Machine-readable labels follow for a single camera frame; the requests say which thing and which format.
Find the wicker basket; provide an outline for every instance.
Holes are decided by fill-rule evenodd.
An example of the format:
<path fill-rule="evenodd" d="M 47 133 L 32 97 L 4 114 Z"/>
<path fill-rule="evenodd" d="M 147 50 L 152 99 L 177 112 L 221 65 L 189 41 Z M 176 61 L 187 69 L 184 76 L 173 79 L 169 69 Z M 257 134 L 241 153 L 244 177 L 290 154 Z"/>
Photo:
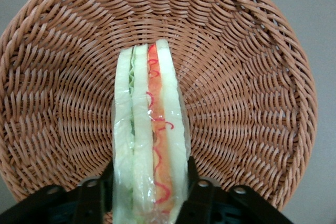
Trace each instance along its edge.
<path fill-rule="evenodd" d="M 102 172 L 118 53 L 159 38 L 201 175 L 283 208 L 306 170 L 317 101 L 307 56 L 270 0 L 30 0 L 0 43 L 0 169 L 17 200 Z"/>

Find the gray wall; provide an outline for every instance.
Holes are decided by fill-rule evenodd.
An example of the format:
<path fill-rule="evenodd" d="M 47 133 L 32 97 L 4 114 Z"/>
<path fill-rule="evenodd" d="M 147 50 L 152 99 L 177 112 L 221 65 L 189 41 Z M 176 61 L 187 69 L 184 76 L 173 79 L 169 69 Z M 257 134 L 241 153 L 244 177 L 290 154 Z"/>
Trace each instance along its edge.
<path fill-rule="evenodd" d="M 28 0 L 0 0 L 0 33 Z M 336 224 L 336 0 L 272 0 L 308 54 L 315 78 L 319 124 L 307 172 L 284 214 L 294 223 Z M 15 202 L 0 179 L 0 212 Z"/>

